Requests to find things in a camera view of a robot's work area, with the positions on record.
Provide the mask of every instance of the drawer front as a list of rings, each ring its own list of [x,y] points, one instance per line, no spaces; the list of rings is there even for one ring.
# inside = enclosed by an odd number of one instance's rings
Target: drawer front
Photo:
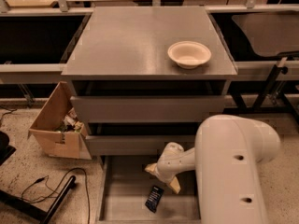
[[[189,149],[193,147],[195,135],[165,136],[87,136],[86,143],[91,155],[157,155],[165,145],[177,142]]]
[[[224,108],[224,96],[72,97],[71,102],[84,123],[200,122]]]

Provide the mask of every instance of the open drawer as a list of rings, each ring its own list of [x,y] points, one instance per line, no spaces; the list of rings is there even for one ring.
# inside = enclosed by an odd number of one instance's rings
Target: open drawer
[[[97,223],[200,223],[195,172],[178,175],[180,194],[144,171],[157,156],[106,156]],[[145,205],[152,186],[164,190],[157,212]]]

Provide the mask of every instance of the gray tabletop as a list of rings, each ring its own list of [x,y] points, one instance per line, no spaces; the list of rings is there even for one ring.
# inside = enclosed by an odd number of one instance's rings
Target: gray tabletop
[[[267,12],[234,15],[254,52],[272,57],[280,53],[299,55],[299,12]]]
[[[179,41],[206,45],[211,60],[193,70],[167,55]],[[203,7],[96,7],[63,75],[97,78],[209,78],[236,75]]]

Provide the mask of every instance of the floor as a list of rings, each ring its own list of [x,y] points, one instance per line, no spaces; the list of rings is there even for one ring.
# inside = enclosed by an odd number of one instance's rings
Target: floor
[[[94,159],[74,160],[47,156],[28,129],[39,113],[42,103],[32,108],[19,105],[18,110],[3,117],[0,130],[10,137],[10,144],[17,151],[0,167],[0,189],[10,194],[21,193],[38,178],[49,176],[48,186],[58,185],[64,174],[75,167],[84,168],[88,177],[90,197],[90,223],[98,215],[99,187],[102,169],[100,161]],[[0,108],[0,118],[6,113]],[[288,114],[247,115],[272,125],[279,133],[282,148],[271,162],[259,164],[260,181],[270,224],[296,224],[299,220],[299,133],[298,125]],[[88,205],[85,191],[84,174],[72,173],[77,177],[77,186],[66,196],[50,223],[88,223]],[[50,193],[45,181],[28,189],[25,198],[34,199]],[[52,200],[37,203],[44,210]],[[34,219],[0,203],[0,223],[29,224],[38,223]]]

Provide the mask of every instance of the drawer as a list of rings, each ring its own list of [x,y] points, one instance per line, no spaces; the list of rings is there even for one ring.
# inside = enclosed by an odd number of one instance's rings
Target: drawer
[[[78,118],[86,123],[200,122],[222,113],[224,96],[72,97]]]
[[[156,156],[106,157],[96,223],[200,223],[194,171],[177,175],[181,191],[175,194],[144,171],[156,161]],[[156,213],[145,206],[154,185],[164,190]]]
[[[92,156],[159,155],[166,144],[177,142],[188,149],[194,147],[195,135],[111,135],[86,137]]]

